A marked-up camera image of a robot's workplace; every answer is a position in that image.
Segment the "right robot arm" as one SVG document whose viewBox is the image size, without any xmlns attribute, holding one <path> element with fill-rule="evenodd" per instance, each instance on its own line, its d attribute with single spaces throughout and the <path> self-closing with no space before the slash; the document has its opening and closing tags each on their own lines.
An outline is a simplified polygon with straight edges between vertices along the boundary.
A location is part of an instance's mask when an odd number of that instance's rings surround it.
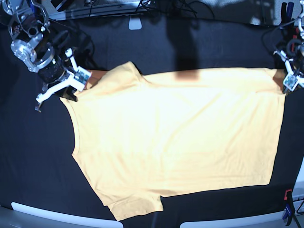
<svg viewBox="0 0 304 228">
<path fill-rule="evenodd" d="M 45 7 L 35 0 L 2 0 L 0 22 L 8 28 L 10 49 L 30 72 L 42 79 L 36 111 L 52 95 L 76 102 L 92 73 L 75 60 L 70 30 L 56 31 Z"/>
</svg>

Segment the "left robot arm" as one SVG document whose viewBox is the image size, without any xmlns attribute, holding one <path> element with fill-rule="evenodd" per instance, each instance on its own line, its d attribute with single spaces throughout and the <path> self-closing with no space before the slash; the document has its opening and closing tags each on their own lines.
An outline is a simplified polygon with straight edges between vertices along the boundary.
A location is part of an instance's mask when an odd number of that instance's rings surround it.
<svg viewBox="0 0 304 228">
<path fill-rule="evenodd" d="M 282 49 L 275 48 L 274 55 L 279 56 L 285 66 L 285 77 L 283 79 L 283 93 L 288 94 L 304 86 L 304 28 L 301 13 L 296 19 L 281 25 L 281 28 L 287 27 L 294 22 L 298 22 L 294 28 L 293 37 Z"/>
</svg>

